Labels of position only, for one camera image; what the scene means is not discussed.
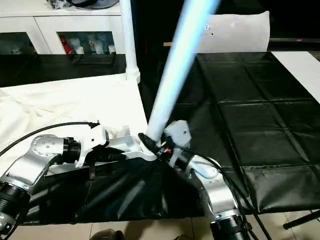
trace black table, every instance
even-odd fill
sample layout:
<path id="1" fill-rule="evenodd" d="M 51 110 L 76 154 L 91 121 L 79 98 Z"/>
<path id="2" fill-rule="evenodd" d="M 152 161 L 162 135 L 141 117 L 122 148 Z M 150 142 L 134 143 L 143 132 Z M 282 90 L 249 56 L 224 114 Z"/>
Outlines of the black table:
<path id="1" fill-rule="evenodd" d="M 166 60 L 139 66 L 147 118 Z M 0 86 L 123 73 L 125 58 L 0 56 Z M 252 206 L 248 213 L 320 207 L 320 106 L 271 53 L 199 54 L 170 121 L 187 120 L 194 151 L 219 161 Z M 202 215 L 198 194 L 166 163 L 131 159 L 46 177 L 26 224 Z"/>

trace cabinet glass door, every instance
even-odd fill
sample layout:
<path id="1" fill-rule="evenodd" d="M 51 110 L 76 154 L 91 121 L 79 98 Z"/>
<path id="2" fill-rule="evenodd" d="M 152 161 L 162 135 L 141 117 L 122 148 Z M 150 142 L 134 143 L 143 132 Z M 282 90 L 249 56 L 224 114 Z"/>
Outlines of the cabinet glass door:
<path id="1" fill-rule="evenodd" d="M 17 54 L 37 54 L 28 34 L 26 32 L 0 33 L 0 55 Z"/>
<path id="2" fill-rule="evenodd" d="M 111 31 L 63 31 L 57 34 L 66 54 L 116 54 Z"/>

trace light blue tube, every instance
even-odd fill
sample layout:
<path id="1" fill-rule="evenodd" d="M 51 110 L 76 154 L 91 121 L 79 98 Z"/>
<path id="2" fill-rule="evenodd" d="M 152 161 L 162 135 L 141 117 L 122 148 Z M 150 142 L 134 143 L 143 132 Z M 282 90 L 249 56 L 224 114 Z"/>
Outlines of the light blue tube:
<path id="1" fill-rule="evenodd" d="M 146 135 L 158 142 L 176 104 L 210 13 L 215 13 L 219 0 L 187 0 L 174 33 L 161 83 L 155 98 Z"/>

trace white pipe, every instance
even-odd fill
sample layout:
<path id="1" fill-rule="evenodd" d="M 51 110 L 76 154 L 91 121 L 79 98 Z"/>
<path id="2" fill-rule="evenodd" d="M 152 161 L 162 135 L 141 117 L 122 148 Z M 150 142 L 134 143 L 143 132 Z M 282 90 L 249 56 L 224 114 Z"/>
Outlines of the white pipe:
<path id="1" fill-rule="evenodd" d="M 201 40 L 208 14 L 219 0 L 188 0 L 182 8 L 155 98 L 146 135 L 158 142 L 175 106 Z"/>
<path id="2" fill-rule="evenodd" d="M 120 0 L 122 28 L 124 35 L 124 51 L 126 61 L 126 77 L 135 78 L 140 82 L 140 72 L 137 66 L 134 26 L 132 23 L 132 12 L 130 0 Z"/>

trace white cloth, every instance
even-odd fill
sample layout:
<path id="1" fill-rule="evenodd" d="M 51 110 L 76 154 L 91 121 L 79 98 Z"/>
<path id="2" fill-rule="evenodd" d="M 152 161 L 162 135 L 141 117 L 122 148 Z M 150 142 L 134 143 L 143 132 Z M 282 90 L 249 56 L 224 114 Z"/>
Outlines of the white cloth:
<path id="1" fill-rule="evenodd" d="M 125 74 L 86 77 L 0 88 L 0 151 L 20 137 L 65 122 L 99 122 L 110 138 L 125 127 L 145 132 L 147 121 L 136 81 Z M 86 125 L 63 126 L 40 134 L 81 136 Z M 0 175 L 30 147 L 35 135 L 0 157 Z"/>
<path id="2" fill-rule="evenodd" d="M 210 15 L 198 53 L 266 52 L 269 12 L 254 15 Z"/>

